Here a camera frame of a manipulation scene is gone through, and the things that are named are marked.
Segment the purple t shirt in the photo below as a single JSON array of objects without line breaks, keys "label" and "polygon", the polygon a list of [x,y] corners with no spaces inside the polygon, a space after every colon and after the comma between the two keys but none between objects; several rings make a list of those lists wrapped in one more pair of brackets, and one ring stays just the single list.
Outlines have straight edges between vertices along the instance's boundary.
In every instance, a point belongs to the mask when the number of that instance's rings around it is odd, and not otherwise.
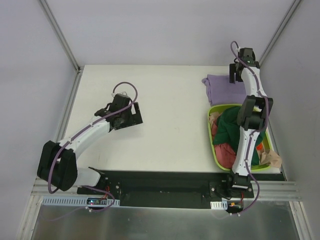
[{"label": "purple t shirt", "polygon": [[243,82],[230,83],[228,75],[208,74],[201,82],[211,106],[242,104],[247,94]]}]

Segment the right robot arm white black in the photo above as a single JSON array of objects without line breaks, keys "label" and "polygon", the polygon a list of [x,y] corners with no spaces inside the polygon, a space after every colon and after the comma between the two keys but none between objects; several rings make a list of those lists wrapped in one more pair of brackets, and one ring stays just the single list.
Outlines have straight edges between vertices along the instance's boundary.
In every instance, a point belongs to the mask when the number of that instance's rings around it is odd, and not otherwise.
[{"label": "right robot arm white black", "polygon": [[273,99],[267,97],[262,87],[260,64],[254,50],[237,46],[231,48],[231,52],[235,60],[229,65],[229,82],[243,82],[246,93],[236,119],[239,126],[236,158],[225,184],[226,194],[234,198],[252,187],[252,158],[260,133],[268,127]]}]

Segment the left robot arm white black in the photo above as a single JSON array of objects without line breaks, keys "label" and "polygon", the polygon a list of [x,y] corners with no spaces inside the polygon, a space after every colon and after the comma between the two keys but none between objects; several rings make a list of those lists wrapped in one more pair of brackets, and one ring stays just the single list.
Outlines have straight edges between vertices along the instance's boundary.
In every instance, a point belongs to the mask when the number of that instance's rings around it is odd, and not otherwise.
[{"label": "left robot arm white black", "polygon": [[103,173],[92,167],[78,167],[78,158],[109,132],[142,123],[139,103],[125,94],[117,93],[112,102],[99,109],[73,136],[44,144],[37,176],[57,190],[67,191],[73,186],[88,186],[94,194],[102,194],[106,188]]}]

